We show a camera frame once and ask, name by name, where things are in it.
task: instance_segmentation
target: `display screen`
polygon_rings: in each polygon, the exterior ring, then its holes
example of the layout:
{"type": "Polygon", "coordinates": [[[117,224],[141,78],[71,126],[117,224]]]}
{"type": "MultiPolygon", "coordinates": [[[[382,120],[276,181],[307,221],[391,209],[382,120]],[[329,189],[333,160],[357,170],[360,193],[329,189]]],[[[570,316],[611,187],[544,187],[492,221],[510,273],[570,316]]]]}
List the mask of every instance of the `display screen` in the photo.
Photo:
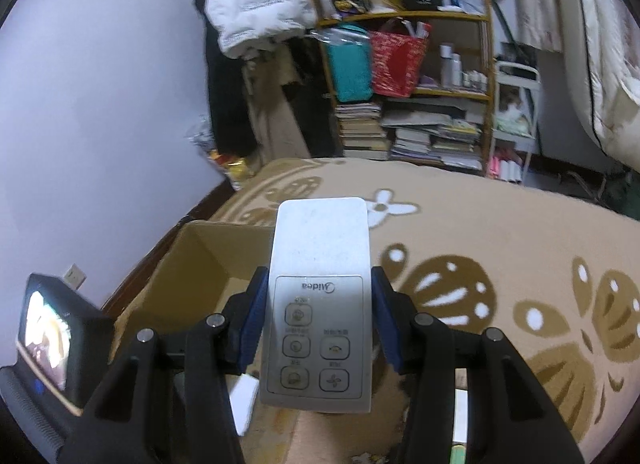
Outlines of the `display screen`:
{"type": "Polygon", "coordinates": [[[59,389],[66,385],[69,325],[36,291],[31,295],[24,329],[24,346],[44,374],[59,389]]]}

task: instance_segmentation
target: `white wall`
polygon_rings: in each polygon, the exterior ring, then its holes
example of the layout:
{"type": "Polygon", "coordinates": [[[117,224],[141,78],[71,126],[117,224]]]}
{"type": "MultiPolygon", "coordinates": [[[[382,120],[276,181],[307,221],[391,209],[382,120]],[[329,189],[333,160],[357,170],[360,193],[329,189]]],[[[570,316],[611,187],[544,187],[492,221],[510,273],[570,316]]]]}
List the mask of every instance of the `white wall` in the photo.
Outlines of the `white wall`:
{"type": "MultiPolygon", "coordinates": [[[[517,17],[516,0],[497,0],[509,27],[518,39],[520,22],[517,17]]],[[[508,43],[506,34],[494,18],[494,50],[501,51],[501,43],[508,43]]],[[[564,160],[576,166],[583,166],[599,172],[609,170],[614,161],[604,155],[600,148],[584,131],[569,96],[564,71],[564,59],[561,54],[552,52],[538,53],[538,70],[542,80],[540,94],[540,137],[545,157],[564,160]]]]}
{"type": "Polygon", "coordinates": [[[222,180],[186,139],[207,112],[193,0],[18,0],[0,28],[0,364],[30,272],[102,304],[222,180]]]}

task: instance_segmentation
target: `teal bag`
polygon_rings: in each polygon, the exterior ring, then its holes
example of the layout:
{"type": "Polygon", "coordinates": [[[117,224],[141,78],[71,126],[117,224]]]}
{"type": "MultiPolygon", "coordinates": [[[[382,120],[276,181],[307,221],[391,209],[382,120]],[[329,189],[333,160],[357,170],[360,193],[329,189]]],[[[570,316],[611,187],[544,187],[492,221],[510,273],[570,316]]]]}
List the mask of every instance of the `teal bag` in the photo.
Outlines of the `teal bag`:
{"type": "Polygon", "coordinates": [[[338,28],[363,35],[353,43],[328,44],[329,66],[334,79],[336,97],[341,103],[367,101],[371,88],[371,44],[367,30],[359,25],[339,25],[338,28]]]}

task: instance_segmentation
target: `white remote control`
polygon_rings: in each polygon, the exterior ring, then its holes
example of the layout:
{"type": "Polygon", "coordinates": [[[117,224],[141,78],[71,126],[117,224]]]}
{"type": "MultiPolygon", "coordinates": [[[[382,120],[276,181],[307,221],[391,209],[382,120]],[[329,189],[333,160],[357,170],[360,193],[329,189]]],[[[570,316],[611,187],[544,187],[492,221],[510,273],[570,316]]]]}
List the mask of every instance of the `white remote control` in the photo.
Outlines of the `white remote control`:
{"type": "Polygon", "coordinates": [[[336,414],[370,410],[371,266],[364,200],[280,205],[262,343],[262,402],[336,414]]]}

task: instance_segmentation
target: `wall outlet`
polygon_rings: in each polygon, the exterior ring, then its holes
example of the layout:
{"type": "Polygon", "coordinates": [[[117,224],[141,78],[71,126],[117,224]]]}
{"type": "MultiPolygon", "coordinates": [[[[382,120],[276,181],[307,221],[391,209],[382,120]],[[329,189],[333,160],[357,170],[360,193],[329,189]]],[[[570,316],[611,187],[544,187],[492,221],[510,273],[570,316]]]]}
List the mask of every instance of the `wall outlet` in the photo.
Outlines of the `wall outlet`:
{"type": "Polygon", "coordinates": [[[69,267],[69,270],[65,273],[63,279],[73,290],[78,290],[82,285],[82,282],[86,280],[86,274],[80,270],[80,267],[73,264],[69,267]]]}

